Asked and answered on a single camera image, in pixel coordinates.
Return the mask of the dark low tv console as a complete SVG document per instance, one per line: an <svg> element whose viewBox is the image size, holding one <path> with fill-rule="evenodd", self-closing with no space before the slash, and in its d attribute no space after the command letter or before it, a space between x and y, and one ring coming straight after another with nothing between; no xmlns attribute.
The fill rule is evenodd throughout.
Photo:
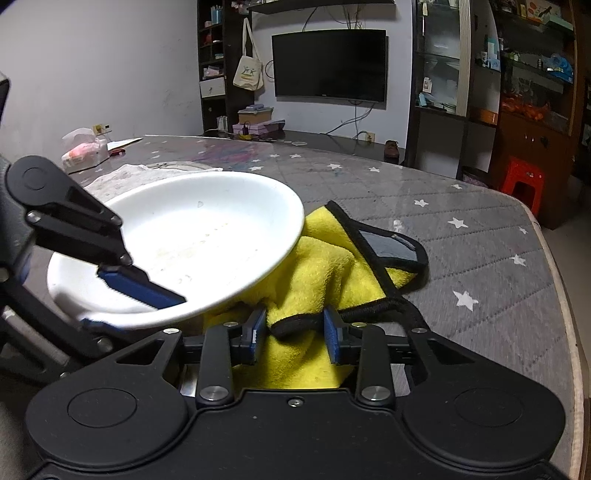
<svg viewBox="0 0 591 480"><path fill-rule="evenodd" d="M259 163L267 159L295 161L303 158L325 158L335 163L355 159L404 165L405 149L399 144L400 162L394 164L384 160L385 143L367 143L363 140L363 134L351 139L290 130L266 138L254 137L249 140L212 135L200 136L197 139L198 156L207 160Z"/></svg>

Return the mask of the red plastic stool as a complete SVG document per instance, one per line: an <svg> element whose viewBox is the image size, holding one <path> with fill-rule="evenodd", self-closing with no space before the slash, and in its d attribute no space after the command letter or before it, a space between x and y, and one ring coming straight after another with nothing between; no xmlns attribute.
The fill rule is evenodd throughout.
<svg viewBox="0 0 591 480"><path fill-rule="evenodd" d="M542 210L547 180L543 170L514 155L502 155L495 163L496 189L520 200L538 218Z"/></svg>

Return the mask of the tissue pack in plastic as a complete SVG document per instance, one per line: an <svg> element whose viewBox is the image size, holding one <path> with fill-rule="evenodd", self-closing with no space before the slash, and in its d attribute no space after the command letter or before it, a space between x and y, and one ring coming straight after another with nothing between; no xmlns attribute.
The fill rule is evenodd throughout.
<svg viewBox="0 0 591 480"><path fill-rule="evenodd" d="M64 135L62 142L62 168L68 174L94 168L110 157L107 140L90 128L75 129Z"/></svg>

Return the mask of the black wall television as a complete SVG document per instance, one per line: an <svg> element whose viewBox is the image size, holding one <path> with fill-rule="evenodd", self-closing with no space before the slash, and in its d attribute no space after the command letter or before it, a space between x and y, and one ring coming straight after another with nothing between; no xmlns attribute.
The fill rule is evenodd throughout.
<svg viewBox="0 0 591 480"><path fill-rule="evenodd" d="M271 37L279 97L384 103L388 36L384 30L331 29Z"/></svg>

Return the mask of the stacked boxes on console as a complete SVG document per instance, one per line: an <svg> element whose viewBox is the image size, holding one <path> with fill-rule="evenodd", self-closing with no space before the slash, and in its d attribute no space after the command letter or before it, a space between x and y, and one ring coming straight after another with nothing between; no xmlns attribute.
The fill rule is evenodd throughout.
<svg viewBox="0 0 591 480"><path fill-rule="evenodd" d="M252 105L238 111L238 121L232 125L232 134L242 137L266 138L282 132L286 120L274 118L273 107Z"/></svg>

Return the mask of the dark shelf cabinet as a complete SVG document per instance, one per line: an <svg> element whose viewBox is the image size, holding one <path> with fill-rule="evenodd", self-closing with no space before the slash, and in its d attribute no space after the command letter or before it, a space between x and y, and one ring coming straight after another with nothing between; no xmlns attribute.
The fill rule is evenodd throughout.
<svg viewBox="0 0 591 480"><path fill-rule="evenodd" d="M488 186L501 100L489 1L414 1L406 164Z"/></svg>

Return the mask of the white bowl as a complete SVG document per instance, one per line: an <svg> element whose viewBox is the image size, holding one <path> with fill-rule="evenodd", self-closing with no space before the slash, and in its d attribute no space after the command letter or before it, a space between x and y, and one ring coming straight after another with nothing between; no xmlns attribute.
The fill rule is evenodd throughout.
<svg viewBox="0 0 591 480"><path fill-rule="evenodd" d="M280 181L239 172L199 172L136 187L106 202L123 221L135 266L184 296L154 309L107 286L95 266L52 255L49 294L68 316L120 330L173 325L235 299L276 269L304 226L304 205Z"/></svg>

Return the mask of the yellow cleaning cloth black trim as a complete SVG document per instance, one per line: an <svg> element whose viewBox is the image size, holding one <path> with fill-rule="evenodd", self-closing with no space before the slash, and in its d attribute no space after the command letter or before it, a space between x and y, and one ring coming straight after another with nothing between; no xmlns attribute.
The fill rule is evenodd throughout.
<svg viewBox="0 0 591 480"><path fill-rule="evenodd" d="M353 220L329 201L308 214L293 251L270 275L207 311L202 325L243 322L256 306L266 308L270 335L255 365L233 369L237 390L339 388L353 369L329 360L322 311L331 306L348 323L410 317L402 291L428 265L417 240Z"/></svg>

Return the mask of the white floral cloth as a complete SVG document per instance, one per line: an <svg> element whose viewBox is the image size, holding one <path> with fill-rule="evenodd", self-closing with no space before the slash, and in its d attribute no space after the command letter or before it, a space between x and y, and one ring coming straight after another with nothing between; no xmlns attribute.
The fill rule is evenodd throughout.
<svg viewBox="0 0 591 480"><path fill-rule="evenodd" d="M148 165L125 164L111 173L102 175L89 183L84 189L102 203L127 193L135 188L176 176L192 173L221 171L221 167L211 167L194 162L158 162Z"/></svg>

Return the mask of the grey star pattern table mat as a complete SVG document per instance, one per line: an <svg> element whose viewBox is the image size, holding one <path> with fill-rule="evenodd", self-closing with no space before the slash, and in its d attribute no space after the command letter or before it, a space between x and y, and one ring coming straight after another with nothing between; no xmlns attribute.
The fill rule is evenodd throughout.
<svg viewBox="0 0 591 480"><path fill-rule="evenodd" d="M202 164L280 180L314 210L334 200L356 220L405 233L427 250L409 294L438 334L548 387L566 411L554 464L589 475L585 365L568 296L530 211L499 192L419 170L286 143L149 136L82 172L89 184L125 164Z"/></svg>

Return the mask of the white paper sheet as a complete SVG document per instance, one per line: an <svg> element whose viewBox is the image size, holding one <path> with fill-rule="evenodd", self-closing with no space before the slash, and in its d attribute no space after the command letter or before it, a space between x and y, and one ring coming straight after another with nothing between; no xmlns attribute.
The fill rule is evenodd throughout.
<svg viewBox="0 0 591 480"><path fill-rule="evenodd" d="M126 147L140 142L142 140L141 137L137 137L137 138L131 138L131 139L125 139L125 140L118 140L118 141L110 141L107 143L107 149L110 153L115 152L115 151L119 151L119 150L124 150Z"/></svg>

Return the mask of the beige tote bag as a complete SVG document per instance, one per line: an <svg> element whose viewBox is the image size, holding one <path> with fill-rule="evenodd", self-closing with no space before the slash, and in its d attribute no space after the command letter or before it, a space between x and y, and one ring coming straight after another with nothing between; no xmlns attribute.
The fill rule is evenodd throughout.
<svg viewBox="0 0 591 480"><path fill-rule="evenodd" d="M235 70L232 84L235 87L252 92L263 88L263 62L259 56L256 41L252 36L252 27L248 18L243 19L242 25L242 56Z"/></svg>

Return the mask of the red wooden cabinet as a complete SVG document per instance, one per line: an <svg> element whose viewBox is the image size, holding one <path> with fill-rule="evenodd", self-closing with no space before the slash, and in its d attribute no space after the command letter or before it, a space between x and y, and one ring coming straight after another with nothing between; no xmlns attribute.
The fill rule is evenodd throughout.
<svg viewBox="0 0 591 480"><path fill-rule="evenodd" d="M540 188L510 194L554 229L567 218L568 183L584 110L585 20L578 1L494 1L501 48L501 103L489 173L502 190L512 163Z"/></svg>

